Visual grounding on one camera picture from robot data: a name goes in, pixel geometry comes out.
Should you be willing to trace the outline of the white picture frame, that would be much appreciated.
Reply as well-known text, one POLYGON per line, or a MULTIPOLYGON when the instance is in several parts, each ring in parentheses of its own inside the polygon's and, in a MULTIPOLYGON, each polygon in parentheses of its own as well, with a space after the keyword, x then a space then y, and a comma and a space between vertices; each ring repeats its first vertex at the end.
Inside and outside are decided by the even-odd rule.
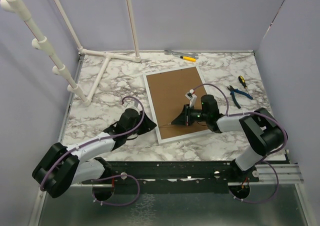
POLYGON ((158 127, 171 123, 182 112, 184 105, 190 102, 185 94, 205 83, 198 66, 144 73, 143 80, 152 120, 157 124, 155 132, 160 145, 210 133, 207 127, 197 123, 191 126, 158 127))

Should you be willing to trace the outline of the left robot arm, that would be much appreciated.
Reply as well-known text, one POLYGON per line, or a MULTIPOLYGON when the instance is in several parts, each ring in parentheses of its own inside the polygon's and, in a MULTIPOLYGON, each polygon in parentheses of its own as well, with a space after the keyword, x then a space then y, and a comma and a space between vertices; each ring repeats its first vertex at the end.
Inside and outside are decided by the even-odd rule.
POLYGON ((110 166, 100 155, 118 149, 128 140, 134 140, 156 126, 142 111, 127 108, 118 121, 91 139, 68 146, 54 143, 31 175, 41 190, 52 198, 64 194, 71 185, 84 181, 106 183, 111 176, 110 166))

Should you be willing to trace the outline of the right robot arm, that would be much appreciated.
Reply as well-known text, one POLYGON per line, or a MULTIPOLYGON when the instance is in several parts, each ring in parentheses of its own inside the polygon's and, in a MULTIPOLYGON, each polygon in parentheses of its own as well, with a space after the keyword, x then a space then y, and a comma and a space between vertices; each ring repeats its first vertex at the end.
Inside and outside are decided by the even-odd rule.
POLYGON ((286 131, 265 108, 253 112, 223 115, 213 95, 201 97, 201 109, 189 104, 171 122, 172 125, 191 126, 195 122, 204 122, 214 133, 243 132, 249 142, 248 148, 230 163, 229 175, 240 182, 248 175, 255 164, 284 146, 288 140, 286 131))

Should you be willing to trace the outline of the yellow utility knife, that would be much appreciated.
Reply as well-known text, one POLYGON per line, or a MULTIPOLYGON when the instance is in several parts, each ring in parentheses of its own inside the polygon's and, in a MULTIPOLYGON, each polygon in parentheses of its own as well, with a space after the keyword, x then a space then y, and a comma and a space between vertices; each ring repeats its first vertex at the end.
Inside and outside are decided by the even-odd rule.
POLYGON ((189 61, 189 62, 196 62, 196 59, 193 57, 188 57, 188 56, 180 56, 181 59, 185 60, 185 61, 189 61))

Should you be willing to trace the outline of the silver wrench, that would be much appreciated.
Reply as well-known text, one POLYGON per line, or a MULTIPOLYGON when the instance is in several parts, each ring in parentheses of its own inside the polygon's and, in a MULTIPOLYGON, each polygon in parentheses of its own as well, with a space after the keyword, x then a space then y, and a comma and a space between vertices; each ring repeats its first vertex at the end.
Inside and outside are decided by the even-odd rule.
POLYGON ((197 53, 184 53, 184 52, 173 51, 170 49, 165 49, 164 54, 165 55, 175 55, 175 56, 179 56, 179 57, 189 57, 189 58, 193 58, 195 60, 197 60, 199 58, 197 53))

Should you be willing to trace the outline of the black yellow screwdriver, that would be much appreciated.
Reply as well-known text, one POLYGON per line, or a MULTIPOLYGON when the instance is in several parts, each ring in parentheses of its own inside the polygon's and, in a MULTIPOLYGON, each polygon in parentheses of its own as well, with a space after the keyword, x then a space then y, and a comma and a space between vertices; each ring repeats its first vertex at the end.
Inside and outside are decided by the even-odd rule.
POLYGON ((246 89, 247 88, 247 84, 246 84, 246 81, 245 81, 244 77, 242 75, 239 75, 238 76, 238 80, 241 83, 241 85, 246 89))

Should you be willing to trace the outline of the white PVC pipe rack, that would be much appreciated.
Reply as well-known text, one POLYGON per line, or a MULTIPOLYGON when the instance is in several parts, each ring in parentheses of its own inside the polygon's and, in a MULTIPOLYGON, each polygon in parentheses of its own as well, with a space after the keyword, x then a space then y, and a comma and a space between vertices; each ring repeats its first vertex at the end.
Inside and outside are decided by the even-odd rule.
MULTIPOLYGON (((78 51, 52 0, 23 0, 33 20, 52 43, 58 57, 72 74, 78 64, 78 51)), ((34 39, 20 17, 0 11, 0 110, 61 110, 67 101, 68 83, 50 71, 54 65, 41 50, 32 47, 34 39)))

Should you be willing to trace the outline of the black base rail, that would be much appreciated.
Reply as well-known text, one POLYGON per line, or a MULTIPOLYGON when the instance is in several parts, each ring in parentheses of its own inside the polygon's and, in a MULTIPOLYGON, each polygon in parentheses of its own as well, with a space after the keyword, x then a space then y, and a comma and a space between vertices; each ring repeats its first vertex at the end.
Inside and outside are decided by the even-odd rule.
POLYGON ((259 181, 257 169, 237 173, 230 161, 110 161, 107 176, 122 174, 115 180, 86 180, 84 185, 113 189, 116 194, 227 194, 229 185, 259 181))

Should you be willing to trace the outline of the aluminium extrusion rail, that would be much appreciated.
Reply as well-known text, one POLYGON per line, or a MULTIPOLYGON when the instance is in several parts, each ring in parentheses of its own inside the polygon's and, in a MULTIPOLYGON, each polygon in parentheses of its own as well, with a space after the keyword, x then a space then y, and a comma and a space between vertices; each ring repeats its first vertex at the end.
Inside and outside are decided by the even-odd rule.
POLYGON ((226 180, 228 186, 239 186, 247 178, 249 185, 302 184, 304 182, 298 164, 260 164, 255 166, 244 177, 226 180))

